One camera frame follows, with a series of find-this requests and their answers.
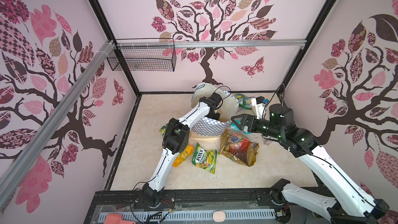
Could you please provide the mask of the teal snack packet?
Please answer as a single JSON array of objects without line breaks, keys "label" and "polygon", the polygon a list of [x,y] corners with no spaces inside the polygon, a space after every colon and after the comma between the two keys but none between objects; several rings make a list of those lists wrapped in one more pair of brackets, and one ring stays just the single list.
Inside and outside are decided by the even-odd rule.
[{"label": "teal snack packet", "polygon": [[241,130],[237,127],[237,125],[236,125],[235,123],[233,123],[233,122],[229,125],[229,129],[232,129],[232,130],[234,130],[234,131],[243,133],[243,134],[245,134],[245,135],[249,135],[249,134],[250,134],[250,132],[241,131]]}]

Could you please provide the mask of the blue checkered paper bag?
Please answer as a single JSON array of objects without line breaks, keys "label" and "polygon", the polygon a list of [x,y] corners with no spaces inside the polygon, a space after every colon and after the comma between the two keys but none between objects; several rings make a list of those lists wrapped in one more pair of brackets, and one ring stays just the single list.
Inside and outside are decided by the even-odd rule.
[{"label": "blue checkered paper bag", "polygon": [[203,117],[191,129],[190,139],[196,142],[215,143],[232,123],[231,118],[238,111],[238,99],[233,96],[227,86],[214,86],[200,83],[191,98],[191,108],[194,108],[202,97],[210,97],[213,93],[221,96],[221,102],[214,111],[217,117]]}]

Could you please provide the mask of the gold candy bag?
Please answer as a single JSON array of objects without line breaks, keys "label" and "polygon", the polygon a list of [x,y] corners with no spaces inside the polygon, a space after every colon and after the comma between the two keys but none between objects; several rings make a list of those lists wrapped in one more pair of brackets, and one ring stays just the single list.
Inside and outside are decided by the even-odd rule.
[{"label": "gold candy bag", "polygon": [[259,144],[232,129],[226,129],[221,136],[219,153],[235,163],[251,167],[255,164]]}]

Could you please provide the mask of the orange yellow candy bag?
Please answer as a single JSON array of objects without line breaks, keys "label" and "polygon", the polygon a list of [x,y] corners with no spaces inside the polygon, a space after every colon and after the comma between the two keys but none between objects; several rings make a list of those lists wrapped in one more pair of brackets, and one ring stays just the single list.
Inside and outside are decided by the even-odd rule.
[{"label": "orange yellow candy bag", "polygon": [[180,153],[177,158],[174,160],[173,163],[173,167],[178,167],[179,165],[181,165],[184,161],[186,161],[186,159],[193,155],[194,152],[194,147],[190,144],[188,144],[188,146],[185,148],[185,150]]}]

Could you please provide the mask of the green Fox's candy bag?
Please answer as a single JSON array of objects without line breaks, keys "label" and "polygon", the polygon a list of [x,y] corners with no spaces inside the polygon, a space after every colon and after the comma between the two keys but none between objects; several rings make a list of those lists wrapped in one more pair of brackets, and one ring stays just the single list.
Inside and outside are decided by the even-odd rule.
[{"label": "green Fox's candy bag", "polygon": [[217,150],[205,150],[199,143],[197,143],[191,162],[197,168],[201,168],[211,174],[215,174],[217,155]]}]

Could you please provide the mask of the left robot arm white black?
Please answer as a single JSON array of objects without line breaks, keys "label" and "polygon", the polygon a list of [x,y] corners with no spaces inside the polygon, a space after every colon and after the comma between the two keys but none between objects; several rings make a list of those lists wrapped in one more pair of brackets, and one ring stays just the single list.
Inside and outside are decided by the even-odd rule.
[{"label": "left robot arm white black", "polygon": [[149,206],[156,207],[160,204],[162,191],[172,164],[188,146],[190,129],[203,117],[219,119],[220,114],[217,113],[217,110],[221,102],[222,97],[216,92],[209,97],[203,96],[187,114],[178,119],[172,118],[169,121],[163,136],[162,156],[151,179],[145,182],[142,187],[143,196],[148,201]]}]

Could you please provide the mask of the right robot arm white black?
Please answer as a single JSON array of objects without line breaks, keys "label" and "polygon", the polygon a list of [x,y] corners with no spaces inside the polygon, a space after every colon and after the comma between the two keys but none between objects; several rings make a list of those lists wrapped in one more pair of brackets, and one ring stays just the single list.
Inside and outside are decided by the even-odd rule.
[{"label": "right robot arm white black", "polygon": [[384,200],[374,199],[365,192],[337,165],[309,130],[295,124],[292,109],[274,104],[269,107],[269,119],[241,114],[231,120],[241,131],[260,133],[278,142],[307,165],[333,195],[323,196],[280,179],[269,194],[274,204],[299,205],[332,224],[377,224],[387,214],[389,205]]}]

